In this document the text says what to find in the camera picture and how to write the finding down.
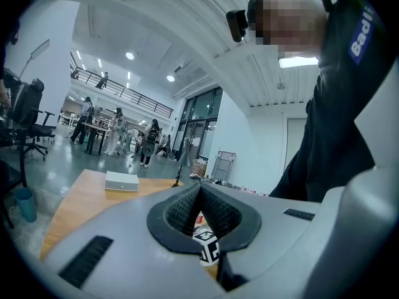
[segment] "black camera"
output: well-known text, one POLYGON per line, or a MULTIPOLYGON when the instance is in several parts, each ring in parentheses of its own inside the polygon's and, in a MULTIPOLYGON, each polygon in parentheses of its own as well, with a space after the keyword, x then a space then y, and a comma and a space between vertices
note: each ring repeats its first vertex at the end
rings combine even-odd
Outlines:
POLYGON ((245 37, 245 30, 248 29, 248 22, 245 10, 232 10, 227 12, 226 19, 229 24, 231 36, 236 42, 241 42, 245 37))

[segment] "balcony railing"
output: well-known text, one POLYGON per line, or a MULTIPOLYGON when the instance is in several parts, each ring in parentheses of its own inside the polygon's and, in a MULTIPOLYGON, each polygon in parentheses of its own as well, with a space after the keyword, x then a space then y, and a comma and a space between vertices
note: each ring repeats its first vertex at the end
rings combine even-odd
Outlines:
MULTIPOLYGON (((72 71, 72 67, 74 67, 75 65, 72 60, 70 62, 72 71)), ((75 70, 77 70, 78 74, 77 80, 87 85, 95 87, 101 80, 101 76, 96 73, 86 71, 80 67, 76 67, 75 70)), ((102 90, 111 93, 112 95, 116 95, 126 101, 132 102, 139 107, 143 107, 147 110, 163 115, 167 118, 170 118, 173 112, 170 107, 154 101, 151 98, 148 98, 112 80, 107 80, 107 85, 102 90)))

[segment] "gray floor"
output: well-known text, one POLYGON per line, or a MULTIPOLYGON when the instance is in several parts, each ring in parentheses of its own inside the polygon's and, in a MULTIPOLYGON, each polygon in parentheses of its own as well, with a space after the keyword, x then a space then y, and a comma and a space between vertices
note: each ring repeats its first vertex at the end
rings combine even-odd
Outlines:
MULTIPOLYGON (((26 222, 16 207, 13 192, 6 198, 10 218, 14 223, 14 229, 8 229, 10 236, 19 247, 39 256, 42 242, 59 204, 68 193, 70 187, 84 169, 92 169, 106 173, 114 171, 120 173, 137 174, 139 178, 175 178, 178 163, 155 155, 151 157, 149 168, 141 167, 140 157, 132 154, 126 156, 91 156, 84 153, 86 145, 75 145, 69 139, 64 138, 68 131, 58 127, 55 143, 45 146, 49 148, 46 161, 42 156, 33 151, 26 155, 25 167, 28 187, 34 191, 37 204, 37 220, 35 223, 26 222)), ((99 142, 94 147, 98 150, 99 142)), ((16 148, 0 149, 0 158, 16 169, 19 169, 18 152, 16 148)), ((183 169, 182 180, 190 181, 189 170, 183 169)))

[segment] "wooden table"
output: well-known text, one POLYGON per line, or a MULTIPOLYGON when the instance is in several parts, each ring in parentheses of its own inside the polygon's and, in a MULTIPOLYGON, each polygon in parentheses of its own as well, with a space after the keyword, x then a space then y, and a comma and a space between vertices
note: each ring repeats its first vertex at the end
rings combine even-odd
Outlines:
POLYGON ((109 191, 104 189, 105 173, 85 169, 71 187, 55 213, 44 238, 41 259, 73 230, 104 209, 119 202, 153 194, 171 188, 174 179, 140 178, 138 192, 109 191))
POLYGON ((99 127, 98 125, 95 125, 95 124, 88 124, 88 123, 82 123, 82 124, 91 128, 91 131, 89 134, 89 140, 87 141, 86 153, 90 154, 90 155, 101 155, 101 149, 102 149, 102 145, 104 143, 105 134, 106 134, 106 132, 109 132, 110 130, 106 129, 106 128, 99 127), (95 135, 97 134, 97 131, 102 132, 99 153, 92 154, 94 138, 95 138, 95 135))

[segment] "ceiling light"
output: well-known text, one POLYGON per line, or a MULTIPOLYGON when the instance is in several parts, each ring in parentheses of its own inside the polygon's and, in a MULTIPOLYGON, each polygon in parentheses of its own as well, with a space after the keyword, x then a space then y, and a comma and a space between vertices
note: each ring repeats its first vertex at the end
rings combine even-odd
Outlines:
POLYGON ((319 60, 315 57, 288 57, 279 59, 280 68, 285 69, 288 67, 301 67, 303 65, 317 65, 319 60))

